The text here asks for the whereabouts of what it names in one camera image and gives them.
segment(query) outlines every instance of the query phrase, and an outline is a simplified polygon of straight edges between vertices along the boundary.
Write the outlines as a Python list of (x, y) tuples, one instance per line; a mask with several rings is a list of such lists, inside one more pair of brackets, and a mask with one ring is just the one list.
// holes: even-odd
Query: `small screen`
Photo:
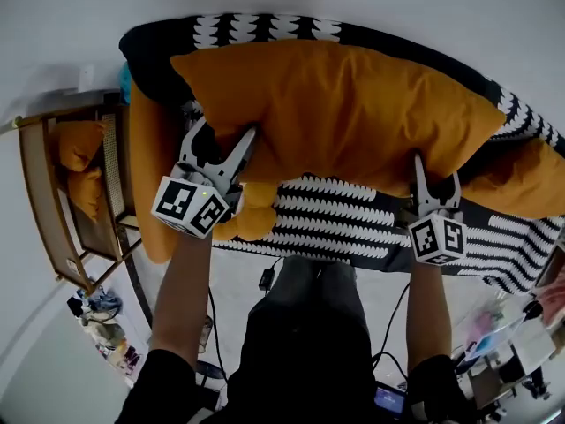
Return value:
[(374, 403), (380, 408), (389, 410), (395, 414), (402, 414), (404, 406), (404, 396), (390, 390), (377, 388), (377, 394), (374, 397)]

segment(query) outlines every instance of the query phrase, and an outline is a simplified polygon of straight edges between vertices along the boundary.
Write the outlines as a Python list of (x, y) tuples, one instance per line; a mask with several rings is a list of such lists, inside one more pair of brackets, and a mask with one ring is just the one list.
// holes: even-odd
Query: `human arm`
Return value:
[(151, 350), (175, 353), (192, 368), (206, 320), (211, 246), (210, 236), (180, 236), (154, 312)]
[(415, 262), (412, 267), (406, 322), (408, 372), (422, 361), (451, 353), (451, 321), (441, 269)]

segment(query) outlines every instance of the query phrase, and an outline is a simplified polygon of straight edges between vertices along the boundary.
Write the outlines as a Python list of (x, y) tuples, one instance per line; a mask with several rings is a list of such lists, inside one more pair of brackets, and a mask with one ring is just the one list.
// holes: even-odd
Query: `black and white blanket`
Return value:
[[(539, 113), (496, 82), (440, 52), (361, 26), (274, 14), (191, 16), (135, 27), (124, 36), (120, 49), (147, 96), (180, 106), (193, 97), (170, 66), (172, 55), (240, 42), (292, 38), (356, 45), (432, 67), (483, 95), (507, 115), (505, 125), (489, 143), (539, 137), (565, 156), (565, 139)], [(195, 117), (200, 116), (196, 115), (198, 107), (193, 106)], [(279, 187), (277, 222), (265, 238), (254, 242), (237, 238), (215, 242), (215, 246), (273, 256), (302, 254), (365, 269), (406, 271), (411, 243), (395, 227), (400, 206), (400, 200), (360, 185), (306, 175)], [(565, 219), (507, 216), (465, 200), (461, 207), (469, 226), (469, 254), (445, 271), (481, 276), (506, 292), (528, 292), (542, 273)]]

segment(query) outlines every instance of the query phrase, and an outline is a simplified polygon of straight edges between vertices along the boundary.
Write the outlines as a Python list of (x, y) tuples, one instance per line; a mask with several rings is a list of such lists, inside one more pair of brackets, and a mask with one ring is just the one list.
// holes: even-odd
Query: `tiled floor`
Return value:
[[(165, 266), (151, 263), (143, 250), (139, 250), (134, 259), (149, 304), (154, 307)], [(274, 261), (275, 258), (269, 256), (213, 249), (210, 284), (215, 297), (220, 350), (228, 374), (233, 373), (239, 364), (247, 313), (263, 296), (258, 288), (260, 276), (263, 269), (270, 267)], [(281, 265), (279, 262), (275, 270), (278, 271)], [(380, 349), (390, 315), (408, 280), (406, 273), (358, 269), (358, 290), (365, 308), (373, 352)], [(444, 284), (453, 327), (453, 347), (456, 348), (463, 343), (465, 317), (472, 309), (495, 297), (498, 290), (474, 277), (445, 276)], [(404, 369), (406, 303), (407, 297), (399, 307), (387, 343), (387, 351), (397, 357)], [(214, 335), (210, 336), (207, 351), (201, 358), (217, 364)], [(385, 357), (377, 367), (375, 376), (390, 385), (397, 385), (403, 380), (393, 361)], [(217, 381), (217, 385), (210, 382), (211, 387), (221, 388), (223, 384), (222, 381)]]

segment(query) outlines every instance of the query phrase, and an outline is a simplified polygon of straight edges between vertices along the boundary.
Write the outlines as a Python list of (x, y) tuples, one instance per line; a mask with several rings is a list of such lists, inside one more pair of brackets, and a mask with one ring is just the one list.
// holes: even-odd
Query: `person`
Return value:
[[(207, 315), (211, 239), (183, 236), (162, 281), (151, 350), (117, 423), (186, 423), (197, 413), (194, 368)], [(441, 271), (415, 264), (403, 420), (472, 422), (451, 353)], [(249, 313), (223, 422), (388, 422), (375, 405), (371, 342), (355, 269), (291, 256)]]

